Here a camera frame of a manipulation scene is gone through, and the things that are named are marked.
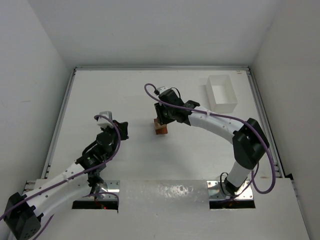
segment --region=robotic arm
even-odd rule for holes
[[[163,86],[158,88],[154,93],[158,95],[161,101],[167,104],[202,110],[208,113],[204,115],[191,110],[167,106],[159,102],[154,104],[157,120],[160,125],[177,121],[178,123],[199,127],[219,135],[233,145],[235,163],[221,187],[232,196],[235,196],[247,179],[248,174],[255,168],[265,153],[256,135],[247,126],[235,120],[209,115],[210,111],[200,106],[198,102],[188,100],[184,103],[171,88]],[[259,133],[269,148],[269,142],[259,123],[253,118],[249,118],[247,123]]]
[[[111,112],[101,112],[101,115],[112,120]],[[103,118],[98,118],[98,125],[102,132],[96,140],[82,152],[71,166],[60,175],[48,181],[41,187],[29,191],[24,195],[13,194],[6,205],[5,212],[16,204],[22,203],[9,212],[4,221],[17,240],[27,240],[33,237],[41,228],[41,219],[48,219],[56,212],[69,207],[81,197],[92,194],[103,185],[104,180],[100,172],[115,153],[119,141],[128,139],[128,123],[113,120],[120,133],[120,139],[113,125]]]

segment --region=gray wall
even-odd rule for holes
[[[28,0],[69,67],[248,65],[282,0]]]
[[[312,239],[319,239],[320,1],[287,0],[254,62],[285,172],[294,177]]]
[[[41,176],[69,71],[26,0],[0,1],[0,209]],[[0,222],[0,240],[9,229]]]

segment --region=white table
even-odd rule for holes
[[[268,195],[254,191],[255,209],[209,210],[205,180],[231,170],[232,145],[176,122],[168,125],[167,135],[155,135],[155,102],[146,95],[145,83],[176,87],[184,101],[209,108],[208,76],[225,74],[230,75],[238,99],[231,115],[258,120],[245,70],[77,70],[48,156],[47,177],[64,171],[95,140],[100,129],[93,116],[112,111],[113,119],[129,123],[130,138],[121,142],[119,153],[100,175],[120,180],[119,214],[112,210],[59,213],[41,239],[308,239],[289,179],[278,178]],[[270,178],[264,156],[256,178],[261,189],[270,185]],[[187,194],[175,191],[176,187]]]

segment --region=black cable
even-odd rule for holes
[[[95,140],[94,142],[90,143],[89,146],[87,146],[83,152],[82,152],[82,156],[85,155],[90,149],[92,149],[95,145],[97,144],[97,141]]]
[[[180,94],[178,88],[176,88],[176,87],[171,87],[170,89],[175,89],[175,90],[178,92],[178,94],[179,94],[179,98],[181,99],[181,94]]]
[[[228,175],[229,175],[227,172],[223,172],[223,173],[220,174],[220,188],[221,188],[221,191],[223,192],[223,194],[226,195],[227,197],[229,197],[229,196],[231,196],[231,194],[227,195],[227,194],[225,193],[224,187],[222,186],[222,175],[223,175],[223,174],[226,174],[227,177],[228,177]]]

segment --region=open white box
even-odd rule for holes
[[[238,104],[234,87],[229,75],[209,76],[206,84],[211,111],[230,114]]]

